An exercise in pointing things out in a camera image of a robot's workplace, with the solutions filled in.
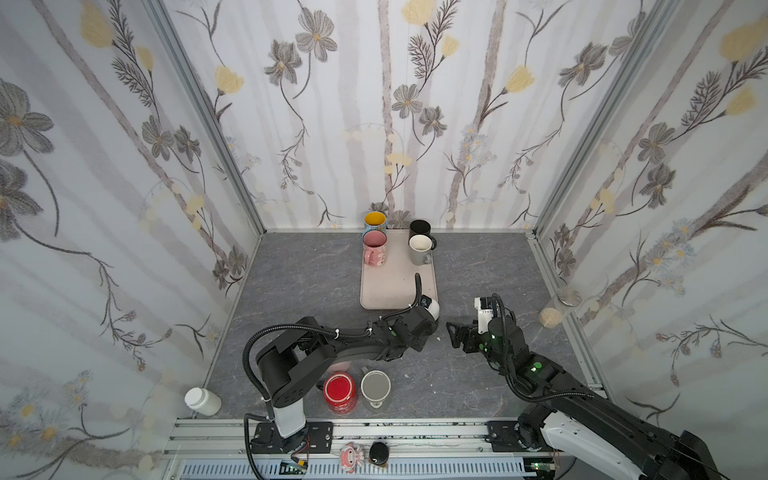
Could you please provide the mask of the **grey mug white rim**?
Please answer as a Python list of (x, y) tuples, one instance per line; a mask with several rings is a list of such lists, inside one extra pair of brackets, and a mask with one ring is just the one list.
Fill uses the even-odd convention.
[(360, 382), (360, 392), (370, 409), (382, 411), (391, 400), (391, 379), (381, 370), (366, 370)]

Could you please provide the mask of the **grey mug white inside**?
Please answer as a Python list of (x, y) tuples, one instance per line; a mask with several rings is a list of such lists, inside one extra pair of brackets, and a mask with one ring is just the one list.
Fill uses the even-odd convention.
[(416, 266), (429, 265), (433, 260), (435, 242), (428, 235), (416, 234), (409, 239), (409, 258)]

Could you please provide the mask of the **pink glass mug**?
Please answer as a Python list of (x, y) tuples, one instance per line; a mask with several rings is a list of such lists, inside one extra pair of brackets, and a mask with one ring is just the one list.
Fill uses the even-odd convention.
[(383, 231), (371, 230), (363, 236), (363, 263), (380, 267), (386, 261), (387, 235)]

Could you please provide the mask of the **blue mug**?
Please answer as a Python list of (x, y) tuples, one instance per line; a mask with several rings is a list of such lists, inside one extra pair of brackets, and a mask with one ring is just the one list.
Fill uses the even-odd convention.
[(364, 216), (364, 233), (371, 231), (385, 231), (387, 228), (387, 215), (381, 211), (371, 211)]

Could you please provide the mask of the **black and white mug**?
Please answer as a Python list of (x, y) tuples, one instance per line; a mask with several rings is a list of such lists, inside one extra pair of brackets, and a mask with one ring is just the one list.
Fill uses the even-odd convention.
[(440, 305), (437, 301), (427, 298), (422, 301), (424, 308), (432, 316), (435, 322), (440, 318)]

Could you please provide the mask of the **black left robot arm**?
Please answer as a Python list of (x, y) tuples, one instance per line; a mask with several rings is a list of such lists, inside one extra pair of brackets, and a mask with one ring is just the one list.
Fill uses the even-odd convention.
[(370, 321), (363, 329), (324, 327), (306, 316), (292, 324), (263, 328), (246, 341), (243, 370), (267, 408), (265, 417), (244, 415), (248, 456), (293, 453), (319, 440), (312, 436), (303, 399), (332, 365), (389, 362), (408, 350), (423, 350), (438, 328), (440, 306), (422, 292), (418, 273), (414, 282), (415, 297), (409, 306)]

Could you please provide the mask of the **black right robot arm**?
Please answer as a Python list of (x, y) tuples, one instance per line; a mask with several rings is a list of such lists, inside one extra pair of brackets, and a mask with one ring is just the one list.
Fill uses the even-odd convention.
[(561, 451), (614, 479), (721, 479), (706, 443), (627, 412), (530, 350), (499, 295), (476, 301), (478, 320), (446, 325), (453, 347), (479, 353), (527, 408), (517, 417), (521, 448)]

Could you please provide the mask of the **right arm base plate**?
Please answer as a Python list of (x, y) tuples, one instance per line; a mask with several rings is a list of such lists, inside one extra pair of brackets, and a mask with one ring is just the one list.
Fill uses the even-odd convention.
[(539, 452), (546, 447), (539, 429), (518, 421), (489, 421), (486, 441), (494, 453)]

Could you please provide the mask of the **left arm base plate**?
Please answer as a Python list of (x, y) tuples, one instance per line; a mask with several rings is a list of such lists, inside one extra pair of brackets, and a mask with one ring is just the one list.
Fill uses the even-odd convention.
[(279, 435), (273, 422), (260, 422), (248, 439), (253, 454), (329, 454), (333, 439), (332, 422), (308, 422), (289, 438)]

